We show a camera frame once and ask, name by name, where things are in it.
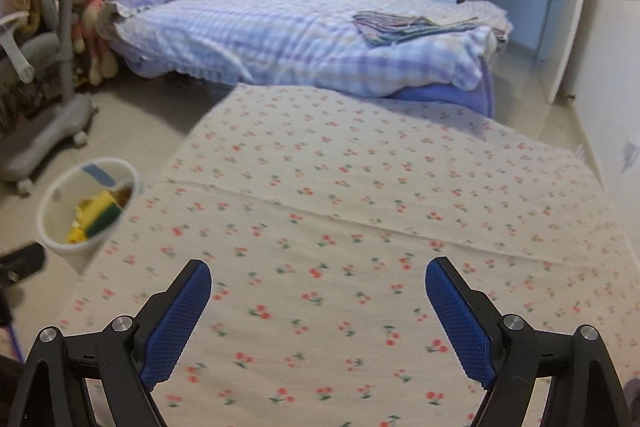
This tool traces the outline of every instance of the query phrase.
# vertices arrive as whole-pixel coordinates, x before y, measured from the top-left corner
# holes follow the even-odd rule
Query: metal bolt
[[[520,331],[524,328],[524,320],[519,315],[506,315],[504,320],[504,325],[507,326],[510,330]]]
[[[127,331],[132,326],[133,326],[133,320],[131,317],[127,317],[127,315],[118,317],[111,323],[111,327],[115,331]]]
[[[598,330],[593,326],[581,327],[580,334],[588,341],[594,341],[598,338]]]
[[[40,340],[44,343],[51,342],[58,336],[58,332],[53,328],[47,328],[40,333]]]

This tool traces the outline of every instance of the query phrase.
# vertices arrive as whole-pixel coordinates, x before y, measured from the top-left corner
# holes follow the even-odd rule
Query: gray stand
[[[91,99],[87,95],[74,92],[71,39],[73,0],[59,1],[59,11],[55,8],[53,0],[42,0],[42,7],[43,19],[51,29],[57,29],[60,40],[57,58],[60,63],[62,101],[44,110],[33,121],[0,142],[0,179],[17,182],[18,192],[23,196],[33,191],[33,183],[29,176],[61,140],[73,137],[76,146],[86,144],[84,129],[94,114]],[[8,60],[11,60],[20,79],[29,83],[33,81],[34,71],[40,64],[28,64],[21,50],[15,45],[15,27],[10,30],[7,30],[6,26],[4,28],[5,31],[0,34],[0,45],[7,52]]]

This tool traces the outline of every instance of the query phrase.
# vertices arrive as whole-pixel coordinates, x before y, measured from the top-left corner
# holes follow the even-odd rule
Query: floor
[[[526,136],[576,150],[584,139],[571,107],[544,102],[532,65],[532,57],[518,50],[498,60],[497,120]],[[29,198],[20,198],[12,186],[0,184],[0,251],[37,239],[34,218],[40,198],[53,180],[75,164],[117,156],[129,161],[143,182],[153,181],[184,136],[227,92],[223,87],[207,89],[181,76],[149,81],[123,74],[106,83],[94,95],[100,113],[86,147],[60,146],[34,179],[36,190]],[[8,292],[22,349],[31,347],[38,331],[55,319],[77,279],[78,274],[62,258],[49,255],[42,272]],[[0,349],[8,352],[6,341]]]

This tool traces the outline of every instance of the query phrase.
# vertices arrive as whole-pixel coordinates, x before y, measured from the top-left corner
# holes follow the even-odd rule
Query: white trash bin
[[[138,173],[128,162],[119,158],[97,158],[73,167],[60,176],[49,187],[38,209],[36,225],[45,247],[63,257],[81,274],[122,216],[89,240],[69,245],[66,236],[73,224],[76,206],[82,200],[93,198],[103,190],[127,181],[132,182],[133,187],[122,216],[142,191]]]

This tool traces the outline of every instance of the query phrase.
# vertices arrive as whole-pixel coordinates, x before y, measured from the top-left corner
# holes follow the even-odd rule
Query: pink plush toy
[[[80,54],[85,47],[88,49],[91,57],[89,81],[97,86],[105,78],[113,78],[118,74],[115,55],[95,29],[104,0],[74,0],[74,3],[82,7],[81,19],[73,28],[74,51]]]

